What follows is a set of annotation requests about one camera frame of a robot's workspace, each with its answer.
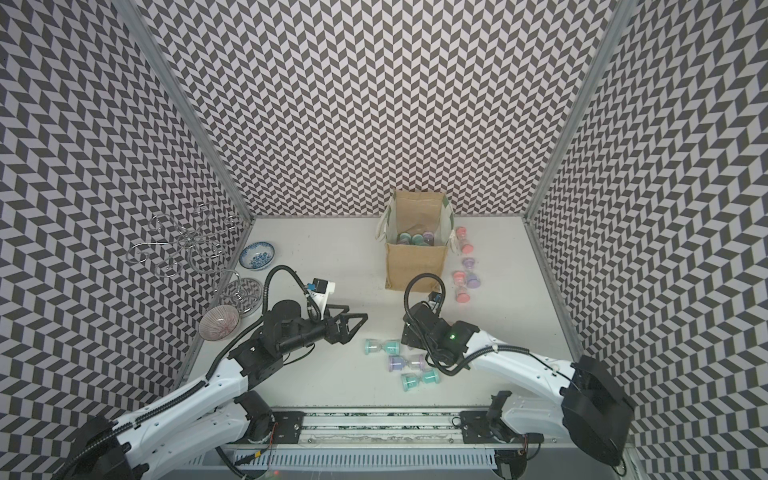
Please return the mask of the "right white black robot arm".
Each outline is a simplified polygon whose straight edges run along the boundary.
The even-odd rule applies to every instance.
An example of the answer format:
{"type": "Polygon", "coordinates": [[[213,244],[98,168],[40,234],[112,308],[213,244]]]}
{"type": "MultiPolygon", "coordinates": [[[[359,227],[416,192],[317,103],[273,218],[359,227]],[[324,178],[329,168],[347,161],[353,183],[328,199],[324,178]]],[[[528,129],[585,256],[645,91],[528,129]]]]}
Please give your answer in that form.
{"type": "Polygon", "coordinates": [[[568,438],[592,459],[619,469],[636,408],[600,360],[558,360],[507,344],[478,326],[440,318],[421,302],[405,309],[403,333],[445,377],[480,370],[530,393],[492,395],[481,430],[498,443],[568,438]]]}

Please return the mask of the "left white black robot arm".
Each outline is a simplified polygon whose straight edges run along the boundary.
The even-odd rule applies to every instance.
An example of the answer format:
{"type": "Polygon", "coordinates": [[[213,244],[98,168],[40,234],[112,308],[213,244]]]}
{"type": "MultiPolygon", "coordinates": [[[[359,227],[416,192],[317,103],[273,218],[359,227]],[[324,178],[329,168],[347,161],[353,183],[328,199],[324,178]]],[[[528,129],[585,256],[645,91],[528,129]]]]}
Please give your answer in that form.
{"type": "Polygon", "coordinates": [[[194,457],[242,439],[269,436],[272,411],[255,388],[287,354],[321,340],[348,343],[368,319],[346,305],[278,302],[217,356],[193,383],[116,420],[95,418],[77,434],[56,479],[159,479],[194,457]]]}

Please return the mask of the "pink hourglass right middle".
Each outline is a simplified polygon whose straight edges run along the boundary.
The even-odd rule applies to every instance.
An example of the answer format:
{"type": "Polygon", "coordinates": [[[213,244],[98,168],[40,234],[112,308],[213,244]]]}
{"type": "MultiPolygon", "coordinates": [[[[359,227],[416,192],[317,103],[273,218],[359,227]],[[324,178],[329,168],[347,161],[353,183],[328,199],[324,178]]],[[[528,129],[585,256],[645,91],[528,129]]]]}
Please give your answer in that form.
{"type": "Polygon", "coordinates": [[[455,287],[455,300],[457,303],[464,304],[471,300],[467,287],[467,273],[464,271],[455,271],[452,274],[453,285],[455,287]]]}

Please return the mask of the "pink hourglass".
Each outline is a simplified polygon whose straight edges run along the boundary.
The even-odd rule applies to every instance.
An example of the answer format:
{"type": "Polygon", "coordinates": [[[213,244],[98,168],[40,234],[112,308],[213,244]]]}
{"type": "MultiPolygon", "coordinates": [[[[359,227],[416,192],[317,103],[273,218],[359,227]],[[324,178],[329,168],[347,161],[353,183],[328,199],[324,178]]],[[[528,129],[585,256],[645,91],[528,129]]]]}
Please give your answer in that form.
{"type": "Polygon", "coordinates": [[[467,229],[463,226],[455,229],[456,238],[459,242],[460,251],[463,255],[469,255],[474,251],[473,244],[468,239],[467,229]]]}
{"type": "Polygon", "coordinates": [[[455,300],[457,303],[464,304],[471,300],[467,287],[467,273],[464,271],[455,271],[452,274],[453,285],[455,287],[455,300]]]}

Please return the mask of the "green hourglass front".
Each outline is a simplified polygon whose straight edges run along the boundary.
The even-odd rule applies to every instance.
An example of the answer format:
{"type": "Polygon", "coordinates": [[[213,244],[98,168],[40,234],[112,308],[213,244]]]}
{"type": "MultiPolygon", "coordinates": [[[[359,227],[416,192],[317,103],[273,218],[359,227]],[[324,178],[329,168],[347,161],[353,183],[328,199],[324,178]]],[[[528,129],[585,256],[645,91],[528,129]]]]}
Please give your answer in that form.
{"type": "Polygon", "coordinates": [[[422,384],[438,384],[440,382],[440,375],[437,370],[428,369],[420,373],[401,374],[400,380],[403,391],[409,392],[422,384]]]}

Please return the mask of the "purple hourglass front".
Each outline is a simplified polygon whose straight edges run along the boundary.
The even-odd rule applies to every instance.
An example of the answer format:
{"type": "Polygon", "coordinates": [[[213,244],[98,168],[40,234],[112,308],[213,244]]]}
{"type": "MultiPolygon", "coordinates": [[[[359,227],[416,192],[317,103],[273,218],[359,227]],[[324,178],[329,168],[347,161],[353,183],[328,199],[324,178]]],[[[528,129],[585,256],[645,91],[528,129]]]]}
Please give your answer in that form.
{"type": "Polygon", "coordinates": [[[387,360],[387,370],[389,372],[403,371],[410,369],[413,371],[426,371],[429,368],[424,355],[391,355],[387,360]]]}

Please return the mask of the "purple hourglass right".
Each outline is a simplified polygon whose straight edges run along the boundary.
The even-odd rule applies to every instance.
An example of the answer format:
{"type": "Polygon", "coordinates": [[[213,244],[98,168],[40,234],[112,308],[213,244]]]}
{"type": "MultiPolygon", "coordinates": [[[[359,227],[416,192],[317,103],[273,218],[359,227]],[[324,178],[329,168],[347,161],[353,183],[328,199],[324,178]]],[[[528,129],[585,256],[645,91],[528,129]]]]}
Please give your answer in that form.
{"type": "Polygon", "coordinates": [[[477,289],[481,286],[481,281],[476,273],[477,261],[474,258],[467,257],[462,260],[462,266],[465,272],[465,285],[468,289],[477,289]]]}

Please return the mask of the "pink hourglass back right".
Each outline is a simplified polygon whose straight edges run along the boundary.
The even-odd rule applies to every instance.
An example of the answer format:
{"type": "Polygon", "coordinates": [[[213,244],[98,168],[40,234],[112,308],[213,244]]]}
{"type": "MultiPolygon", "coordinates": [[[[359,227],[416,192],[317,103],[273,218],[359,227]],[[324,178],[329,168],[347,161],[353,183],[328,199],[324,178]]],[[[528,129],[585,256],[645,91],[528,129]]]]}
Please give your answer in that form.
{"type": "Polygon", "coordinates": [[[456,238],[459,242],[460,251],[463,255],[469,255],[474,251],[473,244],[468,239],[467,229],[463,226],[455,229],[456,238]]]}

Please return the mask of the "clear glass plate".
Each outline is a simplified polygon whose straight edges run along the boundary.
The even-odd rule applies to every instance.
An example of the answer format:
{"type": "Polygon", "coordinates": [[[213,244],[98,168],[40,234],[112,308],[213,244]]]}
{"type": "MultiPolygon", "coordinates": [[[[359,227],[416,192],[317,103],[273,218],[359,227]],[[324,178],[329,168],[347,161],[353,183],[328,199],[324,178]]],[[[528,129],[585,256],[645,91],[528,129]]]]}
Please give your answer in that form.
{"type": "Polygon", "coordinates": [[[232,280],[220,293],[219,304],[234,307],[241,316],[248,316],[261,307],[263,284],[253,278],[232,280]]]}

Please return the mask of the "blue white patterned bowl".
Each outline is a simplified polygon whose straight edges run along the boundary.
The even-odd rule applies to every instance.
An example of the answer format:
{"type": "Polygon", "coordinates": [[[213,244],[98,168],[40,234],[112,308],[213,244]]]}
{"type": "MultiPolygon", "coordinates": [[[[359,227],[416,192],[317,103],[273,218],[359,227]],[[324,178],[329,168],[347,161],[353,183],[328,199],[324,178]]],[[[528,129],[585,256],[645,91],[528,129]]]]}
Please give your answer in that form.
{"type": "Polygon", "coordinates": [[[263,270],[267,268],[274,260],[276,255],[275,247],[265,241],[258,241],[246,246],[239,255],[239,264],[248,270],[263,270]]]}

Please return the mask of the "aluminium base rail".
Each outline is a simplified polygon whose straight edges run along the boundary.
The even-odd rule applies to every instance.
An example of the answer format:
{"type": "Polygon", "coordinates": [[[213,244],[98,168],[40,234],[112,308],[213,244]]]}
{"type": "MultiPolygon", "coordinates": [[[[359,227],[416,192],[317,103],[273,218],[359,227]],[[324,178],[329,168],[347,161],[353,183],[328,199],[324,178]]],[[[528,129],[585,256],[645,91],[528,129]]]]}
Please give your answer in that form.
{"type": "Polygon", "coordinates": [[[278,409],[249,422],[237,405],[172,432],[152,419],[119,438],[139,479],[220,470],[264,479],[289,471],[479,471],[501,479],[642,479],[635,458],[598,462],[564,436],[494,437],[482,410],[278,409]]]}

